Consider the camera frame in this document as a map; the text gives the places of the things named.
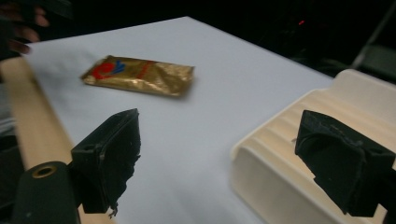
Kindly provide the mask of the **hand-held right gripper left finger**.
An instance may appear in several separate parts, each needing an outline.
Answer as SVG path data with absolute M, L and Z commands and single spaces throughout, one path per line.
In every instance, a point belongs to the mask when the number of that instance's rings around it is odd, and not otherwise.
M 118 213 L 118 199 L 140 158 L 138 110 L 112 115 L 72 150 L 70 171 L 87 214 Z

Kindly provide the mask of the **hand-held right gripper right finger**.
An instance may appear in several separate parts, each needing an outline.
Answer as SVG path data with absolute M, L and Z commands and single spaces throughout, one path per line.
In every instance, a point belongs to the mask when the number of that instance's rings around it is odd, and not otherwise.
M 345 214 L 396 217 L 396 153 L 325 114 L 305 110 L 295 154 Z

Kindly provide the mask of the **cream plastic basket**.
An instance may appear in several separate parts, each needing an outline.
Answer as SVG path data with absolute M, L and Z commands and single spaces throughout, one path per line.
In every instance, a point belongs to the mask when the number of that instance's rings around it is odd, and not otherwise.
M 341 72 L 237 144 L 231 183 L 268 224 L 396 224 L 396 84 Z

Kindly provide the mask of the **gold foil snack packet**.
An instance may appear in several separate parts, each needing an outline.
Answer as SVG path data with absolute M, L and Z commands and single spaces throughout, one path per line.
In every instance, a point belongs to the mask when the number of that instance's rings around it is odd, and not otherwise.
M 179 97 L 193 81 L 193 66 L 106 56 L 80 78 L 88 85 Z

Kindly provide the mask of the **grey metal stand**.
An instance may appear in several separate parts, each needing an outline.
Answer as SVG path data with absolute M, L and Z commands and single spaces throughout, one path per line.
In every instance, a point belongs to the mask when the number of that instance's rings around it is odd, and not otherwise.
M 374 42 L 378 39 L 380 34 L 383 32 L 385 29 L 387 23 L 389 22 L 390 18 L 392 17 L 392 14 L 396 10 L 396 0 L 392 0 L 391 5 L 388 7 L 385 15 L 381 19 L 381 21 L 378 23 L 378 25 L 375 27 L 374 31 L 370 35 L 370 37 L 367 39 L 366 43 L 363 45 L 361 48 L 359 54 L 351 64 L 351 67 L 356 69 L 358 68 L 362 62 L 364 61 L 365 55 L 371 45 L 374 44 Z

